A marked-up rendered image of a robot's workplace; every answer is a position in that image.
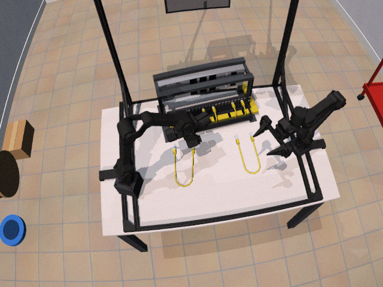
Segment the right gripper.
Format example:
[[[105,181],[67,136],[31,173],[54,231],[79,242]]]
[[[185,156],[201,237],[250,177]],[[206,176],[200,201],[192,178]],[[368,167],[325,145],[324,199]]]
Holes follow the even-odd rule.
[[[197,128],[195,129],[195,132],[198,132],[198,131],[202,131],[202,130],[205,130],[207,129],[207,126],[201,128],[200,130]],[[166,136],[167,136],[167,139],[168,139],[168,142],[173,142],[177,139],[180,139],[180,138],[183,138],[183,137],[179,137],[177,131],[177,129],[175,127],[171,127],[171,128],[168,128],[165,130],[165,133],[166,133]]]

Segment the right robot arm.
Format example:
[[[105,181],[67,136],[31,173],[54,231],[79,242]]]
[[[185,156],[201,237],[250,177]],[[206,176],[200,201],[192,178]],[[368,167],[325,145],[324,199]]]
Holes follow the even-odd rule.
[[[132,121],[135,120],[142,120],[143,122],[143,125],[137,132],[132,124]],[[113,167],[118,178],[118,184],[131,186],[135,169],[135,165],[132,159],[130,159],[132,142],[141,137],[147,128],[151,126],[175,127],[179,137],[183,136],[188,148],[193,148],[202,141],[200,135],[196,135],[195,129],[199,128],[200,130],[210,123],[212,121],[206,111],[195,117],[191,112],[187,111],[177,111],[174,114],[144,111],[140,114],[131,114],[123,118],[117,123],[118,133],[120,132],[120,158],[117,159]],[[188,136],[184,137],[184,135]]]

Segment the black rack frame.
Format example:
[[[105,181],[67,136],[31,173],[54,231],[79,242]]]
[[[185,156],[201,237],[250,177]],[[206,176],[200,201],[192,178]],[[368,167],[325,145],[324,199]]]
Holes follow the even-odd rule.
[[[159,102],[157,105],[159,113],[166,113],[162,102],[223,88],[238,86],[236,88],[238,95],[244,95],[242,85],[244,81],[248,81],[245,97],[185,110],[188,112],[193,110],[192,114],[195,117],[202,113],[203,108],[208,115],[213,114],[211,106],[215,107],[216,113],[234,109],[231,104],[232,101],[235,108],[243,107],[240,100],[244,101],[245,106],[247,102],[250,107],[254,75],[247,68],[244,57],[239,57],[155,74],[153,80]]]

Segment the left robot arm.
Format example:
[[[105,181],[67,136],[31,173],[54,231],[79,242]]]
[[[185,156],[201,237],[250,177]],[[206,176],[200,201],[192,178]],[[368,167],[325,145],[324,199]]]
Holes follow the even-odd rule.
[[[287,121],[286,118],[283,117],[278,121],[276,126],[280,127],[284,132],[284,137],[296,133],[298,140],[294,141],[294,144],[299,151],[303,151],[313,143],[316,129],[318,129],[333,111],[341,109],[345,105],[346,99],[341,93],[332,90],[326,98],[312,108],[296,106],[292,112],[290,121]]]

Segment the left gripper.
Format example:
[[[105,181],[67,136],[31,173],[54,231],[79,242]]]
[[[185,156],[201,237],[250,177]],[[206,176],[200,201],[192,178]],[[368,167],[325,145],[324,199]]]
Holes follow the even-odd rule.
[[[288,139],[289,136],[291,136],[292,134],[284,137],[283,135],[284,132],[281,130],[281,128],[276,126],[276,128],[274,129],[271,126],[271,124],[272,124],[272,120],[267,115],[262,116],[260,120],[261,128],[259,128],[258,131],[256,131],[253,137],[256,137],[264,133],[265,130],[269,130],[281,146],[268,152],[266,155],[281,155],[282,157],[285,157],[285,158],[289,157],[291,153],[293,152],[293,147],[290,145],[289,142],[285,143],[283,140]]]

